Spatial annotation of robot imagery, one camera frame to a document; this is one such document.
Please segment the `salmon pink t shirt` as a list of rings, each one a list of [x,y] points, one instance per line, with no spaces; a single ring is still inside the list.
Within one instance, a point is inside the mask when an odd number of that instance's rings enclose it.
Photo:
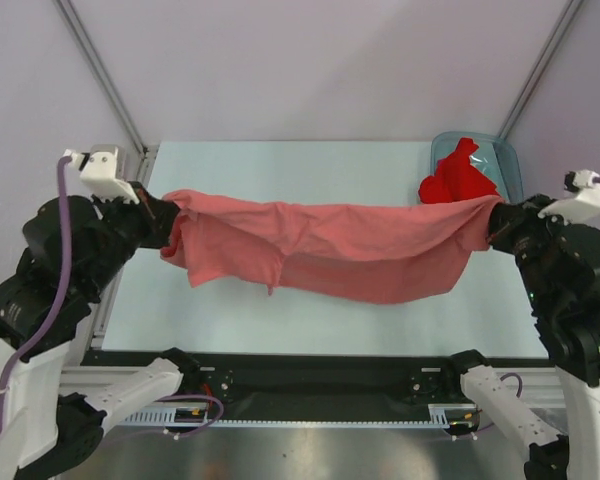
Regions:
[[[405,207],[257,203],[194,190],[165,195],[180,213],[164,261],[192,287],[235,277],[377,305],[449,292],[487,249],[498,196]]]

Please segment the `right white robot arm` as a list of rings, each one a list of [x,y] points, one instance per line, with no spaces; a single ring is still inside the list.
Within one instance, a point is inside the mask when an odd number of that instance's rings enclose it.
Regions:
[[[543,422],[475,350],[456,354],[443,393],[467,398],[516,447],[528,479],[600,479],[600,230],[551,213],[536,195],[499,204],[488,242],[514,257],[535,328],[563,392],[568,432]]]

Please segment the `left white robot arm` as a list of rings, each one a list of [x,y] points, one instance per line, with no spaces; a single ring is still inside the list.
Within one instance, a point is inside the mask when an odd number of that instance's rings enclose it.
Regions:
[[[79,323],[137,250],[169,242],[178,206],[132,190],[133,200],[62,194],[24,225],[26,248],[0,284],[0,479],[66,472],[127,417],[200,390],[198,363],[174,348],[99,392],[59,391]]]

